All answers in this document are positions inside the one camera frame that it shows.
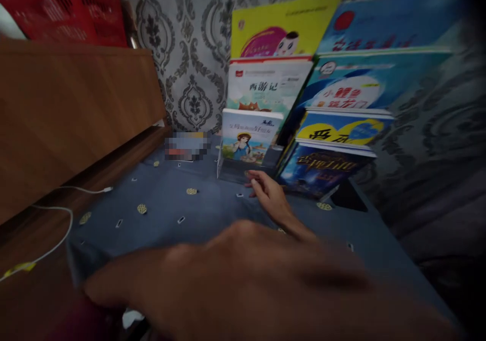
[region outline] white cable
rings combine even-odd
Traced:
[[[34,208],[38,208],[38,209],[60,209],[60,210],[65,210],[67,212],[69,212],[69,216],[71,217],[69,219],[69,228],[67,229],[66,231],[66,234],[64,235],[64,237],[61,239],[61,241],[59,241],[59,243],[54,246],[52,249],[50,249],[48,252],[46,252],[44,255],[42,255],[41,257],[35,259],[34,261],[31,261],[31,262],[28,262],[26,263],[24,266],[12,271],[9,275],[7,276],[4,276],[2,278],[0,278],[0,283],[5,280],[6,278],[14,275],[15,273],[18,273],[19,271],[22,271],[24,270],[25,268],[29,267],[30,265],[32,265],[33,263],[37,263],[39,261],[41,261],[43,258],[45,258],[46,256],[50,255],[53,251],[55,251],[59,246],[61,246],[61,244],[64,242],[64,240],[67,238],[67,235],[69,235],[69,232],[71,232],[71,227],[72,227],[72,222],[73,222],[73,214],[72,214],[72,210],[70,210],[69,208],[64,208],[64,207],[41,207],[41,206],[37,206],[37,205],[32,205],[31,207],[34,207]]]
[[[113,190],[113,187],[112,186],[106,187],[105,189],[100,190],[100,191],[89,191],[87,189],[83,189],[83,188],[80,188],[78,186],[70,186],[70,185],[60,186],[60,187],[57,187],[56,189],[60,189],[60,188],[78,189],[78,190],[80,190],[82,192],[90,193],[90,194],[106,193],[106,192],[110,192],[110,191]]]

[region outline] wooden panel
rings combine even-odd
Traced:
[[[100,190],[116,182],[171,134],[171,128],[150,127],[78,174],[66,185]],[[58,190],[40,200],[46,206],[71,208],[81,215],[103,194]],[[64,236],[69,225],[65,211],[28,208],[0,226],[0,274],[14,265],[38,258]],[[19,272],[0,283],[0,339],[44,339],[72,306],[76,291],[66,260],[66,247],[40,261],[32,271]]]
[[[165,119],[149,50],[0,41],[0,223]]]

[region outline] book cover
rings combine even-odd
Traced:
[[[394,49],[323,54],[301,91],[279,138],[286,144],[305,108],[386,108],[443,63],[444,49]]]
[[[353,150],[295,140],[277,181],[287,193],[319,200],[375,158],[370,149]]]
[[[282,62],[240,63],[232,60],[228,74],[226,107],[283,114],[277,133],[297,99],[313,66],[309,58]]]
[[[282,113],[223,109],[222,157],[261,165],[282,119]]]
[[[317,53],[428,46],[465,14],[465,6],[465,0],[342,3]]]
[[[293,0],[233,11],[231,58],[314,54],[341,0]]]
[[[320,142],[365,145],[387,128],[394,118],[391,115],[347,113],[341,110],[308,110],[296,137]]]

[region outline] blue fabric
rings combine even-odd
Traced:
[[[86,224],[78,224],[81,216],[75,219],[67,247],[76,285],[113,257],[143,247],[204,243],[241,218],[277,229],[258,200],[248,197],[250,188],[216,179],[215,144],[203,160],[193,163],[164,161],[163,149],[156,150],[87,210],[92,215]],[[153,166],[155,161],[160,161],[158,167]],[[299,219],[319,236],[352,243],[355,253],[380,280],[411,288],[453,319],[376,209],[353,186],[368,212],[337,206],[324,211],[314,201],[293,196],[288,201]],[[188,188],[199,192],[188,195]],[[137,211],[139,204],[147,206],[147,213]],[[185,219],[178,224],[182,216]],[[120,219],[123,223],[115,228]]]

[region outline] hand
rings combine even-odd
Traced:
[[[209,243],[138,251],[90,277],[101,306],[174,340],[450,340],[436,311],[387,293],[353,253],[239,221]]]
[[[317,241],[314,233],[293,214],[290,204],[285,198],[284,190],[275,180],[263,171],[249,170],[248,173],[250,183],[245,186],[252,187],[254,190],[250,197],[258,198],[260,205],[272,221],[297,239]]]

